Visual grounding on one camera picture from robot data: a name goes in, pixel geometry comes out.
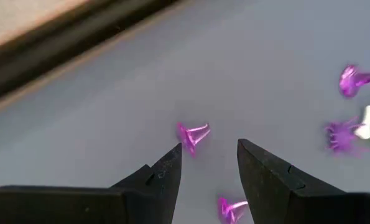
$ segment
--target gray surface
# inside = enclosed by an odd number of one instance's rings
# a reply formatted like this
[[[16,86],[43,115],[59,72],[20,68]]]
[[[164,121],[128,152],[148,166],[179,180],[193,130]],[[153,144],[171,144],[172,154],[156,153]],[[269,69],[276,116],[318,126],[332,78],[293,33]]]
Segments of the gray surface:
[[[324,150],[325,123],[370,104],[370,85],[338,94],[348,62],[370,71],[370,0],[195,1],[0,112],[0,185],[107,187],[174,147],[177,121],[208,121],[174,223],[217,223],[216,195],[244,196],[237,138],[370,191],[370,152]]]

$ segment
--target push pin head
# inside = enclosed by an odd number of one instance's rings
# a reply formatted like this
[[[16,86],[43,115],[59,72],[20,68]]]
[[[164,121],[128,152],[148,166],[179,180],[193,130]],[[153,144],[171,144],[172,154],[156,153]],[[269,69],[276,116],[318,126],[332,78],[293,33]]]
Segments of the push pin head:
[[[208,133],[210,133],[210,125],[205,125],[187,129],[182,123],[178,123],[178,134],[183,146],[189,150],[192,157],[195,156],[195,146],[199,143]]]
[[[352,152],[352,141],[356,139],[353,131],[361,126],[361,124],[353,124],[353,118],[347,122],[331,122],[326,130],[328,132],[329,149],[334,153]]]
[[[364,109],[363,125],[358,127],[354,134],[361,139],[370,139],[370,105]]]
[[[245,205],[248,205],[247,201],[230,205],[224,197],[220,197],[218,200],[218,212],[221,221],[224,222],[224,224],[236,224],[244,215],[243,207]]]
[[[359,72],[355,65],[348,65],[340,77],[340,89],[347,98],[356,96],[360,87],[367,83],[370,83],[370,73]]]

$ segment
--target wooden frame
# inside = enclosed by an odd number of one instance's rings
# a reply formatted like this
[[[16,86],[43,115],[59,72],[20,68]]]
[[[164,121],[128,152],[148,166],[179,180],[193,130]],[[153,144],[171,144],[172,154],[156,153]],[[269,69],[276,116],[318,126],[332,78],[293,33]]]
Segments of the wooden frame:
[[[181,0],[90,0],[0,45],[0,99]]]

